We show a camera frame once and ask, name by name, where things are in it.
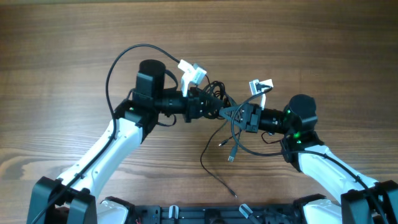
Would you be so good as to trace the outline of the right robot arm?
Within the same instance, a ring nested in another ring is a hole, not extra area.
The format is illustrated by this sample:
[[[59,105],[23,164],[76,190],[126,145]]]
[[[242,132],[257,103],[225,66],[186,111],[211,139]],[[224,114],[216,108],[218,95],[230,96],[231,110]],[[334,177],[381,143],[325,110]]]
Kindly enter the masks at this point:
[[[300,223],[397,223],[397,183],[379,182],[337,158],[315,131],[315,100],[293,96],[282,110],[263,109],[245,101],[220,115],[250,133],[282,134],[280,154],[299,172],[316,180],[336,200],[316,194],[296,200]]]

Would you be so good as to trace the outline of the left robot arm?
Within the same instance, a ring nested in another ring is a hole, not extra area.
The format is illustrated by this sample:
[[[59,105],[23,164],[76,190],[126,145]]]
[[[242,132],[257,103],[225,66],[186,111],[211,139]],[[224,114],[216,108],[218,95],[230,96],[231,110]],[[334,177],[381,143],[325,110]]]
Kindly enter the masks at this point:
[[[136,85],[111,112],[112,120],[86,154],[55,180],[42,177],[32,190],[28,223],[135,223],[133,204],[115,197],[96,200],[120,163],[159,124],[159,115],[183,114],[186,121],[203,115],[197,88],[206,77],[198,64],[179,60],[183,72],[176,86],[165,88],[171,71],[158,60],[139,65]]]

